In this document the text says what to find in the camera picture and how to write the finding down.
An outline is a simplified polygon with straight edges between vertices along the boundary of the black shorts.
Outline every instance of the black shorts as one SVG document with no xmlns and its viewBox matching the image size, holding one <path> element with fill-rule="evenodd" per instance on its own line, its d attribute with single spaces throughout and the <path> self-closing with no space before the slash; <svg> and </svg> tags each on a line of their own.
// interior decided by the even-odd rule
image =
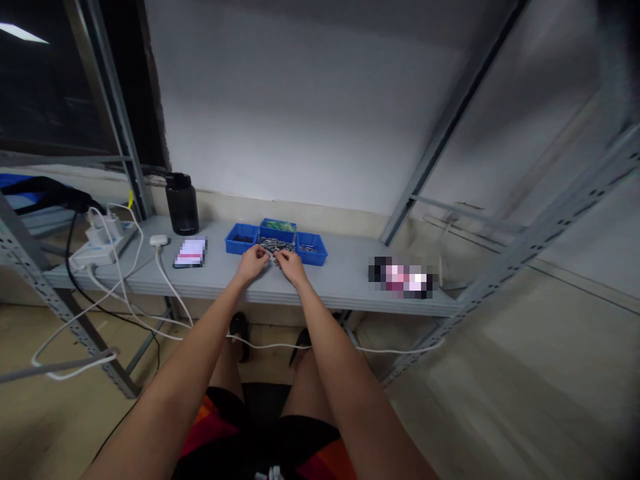
<svg viewBox="0 0 640 480">
<path fill-rule="evenodd" d="M 209 387 L 173 478 L 253 480 L 256 472 L 268 474 L 276 465 L 286 480 L 355 479 L 335 427 L 291 415 L 258 429 L 238 397 Z"/>
</svg>

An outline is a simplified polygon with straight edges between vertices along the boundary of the person's left hand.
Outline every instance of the person's left hand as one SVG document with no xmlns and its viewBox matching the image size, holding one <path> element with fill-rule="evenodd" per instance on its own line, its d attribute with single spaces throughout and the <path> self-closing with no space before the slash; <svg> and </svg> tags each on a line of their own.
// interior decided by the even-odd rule
<svg viewBox="0 0 640 480">
<path fill-rule="evenodd" d="M 262 268 L 267 264 L 269 258 L 269 253 L 256 243 L 242 254 L 242 260 L 240 260 L 235 276 L 243 283 L 250 282 L 262 272 Z"/>
</svg>

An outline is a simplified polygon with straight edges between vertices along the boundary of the hand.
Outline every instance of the hand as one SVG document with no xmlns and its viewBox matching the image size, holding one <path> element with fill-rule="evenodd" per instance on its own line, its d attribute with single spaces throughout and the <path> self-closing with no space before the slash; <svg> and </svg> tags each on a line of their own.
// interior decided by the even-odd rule
<svg viewBox="0 0 640 480">
<path fill-rule="evenodd" d="M 289 250 L 280 250 L 274 253 L 273 256 L 280 270 L 284 272 L 294 287 L 298 288 L 299 285 L 309 282 L 305 268 L 302 265 L 302 259 L 296 253 Z"/>
<path fill-rule="evenodd" d="M 255 244 L 242 254 L 238 271 L 235 273 L 236 278 L 242 280 L 243 283 L 250 282 L 262 272 L 262 268 L 267 264 L 269 258 L 268 252 L 260 245 Z"/>
</svg>

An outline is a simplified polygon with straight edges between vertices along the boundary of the black cable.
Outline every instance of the black cable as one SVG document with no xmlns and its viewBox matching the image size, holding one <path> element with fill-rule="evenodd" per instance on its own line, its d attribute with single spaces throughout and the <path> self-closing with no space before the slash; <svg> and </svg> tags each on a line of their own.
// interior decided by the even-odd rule
<svg viewBox="0 0 640 480">
<path fill-rule="evenodd" d="M 88 302 L 92 305 L 95 303 L 94 300 L 92 300 L 92 298 L 90 296 L 88 296 L 84 290 L 82 290 L 82 287 L 80 287 L 80 285 L 78 285 L 78 282 L 75 280 L 75 277 L 73 276 L 72 272 L 71 272 L 71 266 L 69 264 L 69 257 L 71 256 L 71 238 L 73 236 L 73 228 L 75 226 L 75 221 L 78 217 L 78 212 L 74 211 L 73 212 L 73 218 L 71 219 L 71 227 L 69 228 L 69 236 L 67 237 L 67 248 L 65 249 L 65 265 L 67 267 L 67 274 L 69 275 L 69 280 L 71 280 L 71 283 L 73 284 L 73 286 L 75 287 L 76 290 L 78 290 L 78 293 L 80 295 L 82 295 L 84 298 L 86 298 L 88 300 Z M 113 312 L 110 312 L 108 310 L 105 310 L 104 308 L 102 308 L 100 305 L 96 305 L 96 308 L 98 308 L 98 310 L 100 310 L 101 312 L 104 312 L 112 317 L 115 317 L 117 319 L 120 319 L 122 321 L 125 321 L 127 323 L 130 323 L 132 325 L 135 325 L 138 328 L 142 328 L 143 330 L 149 331 L 151 332 L 151 334 L 153 335 L 153 340 L 155 342 L 155 344 L 158 346 L 157 348 L 157 366 L 156 366 L 156 371 L 158 371 L 158 369 L 160 368 L 160 342 L 158 342 L 158 339 L 155 337 L 155 332 L 149 328 L 144 327 L 143 325 L 140 325 L 139 323 L 136 323 L 134 321 L 128 320 L 124 317 L 121 317 L 120 315 L 117 315 Z"/>
<path fill-rule="evenodd" d="M 73 212 L 73 218 L 71 219 L 71 227 L 69 228 L 69 236 L 67 238 L 67 248 L 65 250 L 65 265 L 67 267 L 67 274 L 69 275 L 69 280 L 71 280 L 71 283 L 73 284 L 73 286 L 75 287 L 76 290 L 78 290 L 78 293 L 80 293 L 80 295 L 82 295 L 84 298 L 86 298 L 91 304 L 94 304 L 94 300 L 92 300 L 90 298 L 90 296 L 88 296 L 84 290 L 82 290 L 82 288 L 80 287 L 80 285 L 78 285 L 78 282 L 75 280 L 72 272 L 71 272 L 71 266 L 69 264 L 69 257 L 71 256 L 71 238 L 73 236 L 73 228 L 75 226 L 75 221 L 78 217 L 78 212 L 74 211 Z M 157 366 L 155 368 L 155 372 L 158 373 L 158 370 L 160 369 L 160 342 L 158 342 L 158 339 L 156 338 L 156 334 L 153 330 L 146 328 L 134 321 L 128 320 L 124 317 L 121 317 L 120 315 L 117 315 L 113 312 L 110 312 L 108 310 L 105 310 L 104 308 L 102 308 L 100 305 L 96 305 L 96 307 L 98 308 L 98 310 L 111 315 L 112 317 L 115 317 L 117 319 L 120 319 L 122 321 L 125 321 L 127 323 L 130 323 L 132 325 L 135 325 L 136 327 L 142 328 L 143 330 L 147 330 L 150 331 L 151 334 L 153 335 L 153 340 L 156 343 L 156 345 L 158 346 L 157 348 Z M 109 441 L 109 439 L 111 438 L 111 436 L 113 435 L 113 433 L 118 430 L 118 427 L 122 424 L 122 422 L 125 420 L 125 418 L 127 418 L 128 414 L 130 414 L 131 410 L 133 410 L 133 408 L 136 406 L 136 403 L 138 403 L 138 401 L 136 400 L 136 402 L 131 406 L 131 408 L 129 410 L 127 410 L 127 412 L 125 413 L 125 416 L 122 417 L 120 419 L 120 421 L 118 422 L 118 424 L 113 428 L 113 430 L 111 430 L 111 432 L 108 434 L 107 438 L 105 438 L 104 442 L 102 442 L 102 445 L 100 445 L 100 448 L 98 449 L 98 452 L 95 454 L 93 460 L 91 460 L 91 463 L 93 463 L 96 458 L 98 458 L 98 455 L 100 455 L 100 452 L 102 452 L 102 449 L 105 447 L 105 445 L 107 444 L 107 442 Z"/>
<path fill-rule="evenodd" d="M 91 460 L 91 463 L 95 462 L 96 458 L 98 458 L 98 455 L 100 455 L 100 452 L 102 452 L 102 449 L 105 447 L 105 445 L 107 444 L 107 442 L 109 441 L 109 439 L 113 435 L 113 432 L 118 430 L 118 427 L 124 421 L 124 419 L 127 418 L 127 415 L 130 414 L 131 410 L 133 410 L 133 408 L 135 407 L 136 403 L 138 403 L 138 400 L 136 400 L 134 402 L 134 404 L 131 406 L 131 408 L 129 410 L 127 410 L 127 412 L 125 413 L 125 416 L 120 419 L 118 424 L 113 428 L 113 430 L 111 430 L 111 433 L 107 436 L 107 438 L 105 438 L 104 442 L 102 442 L 102 445 L 100 445 L 100 448 L 98 449 L 98 453 L 96 453 L 94 458 L 93 458 L 93 460 Z"/>
</svg>

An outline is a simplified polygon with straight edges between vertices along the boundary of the forearm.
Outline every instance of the forearm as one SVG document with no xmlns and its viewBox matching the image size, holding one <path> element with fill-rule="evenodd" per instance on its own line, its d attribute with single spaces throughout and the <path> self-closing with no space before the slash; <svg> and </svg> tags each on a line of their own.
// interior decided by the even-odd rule
<svg viewBox="0 0 640 480">
<path fill-rule="evenodd" d="M 244 286 L 234 278 L 196 322 L 83 478 L 170 478 Z"/>
<path fill-rule="evenodd" d="M 311 285 L 302 283 L 297 289 L 320 378 L 358 477 L 437 478 L 404 430 L 366 360 Z"/>
</svg>

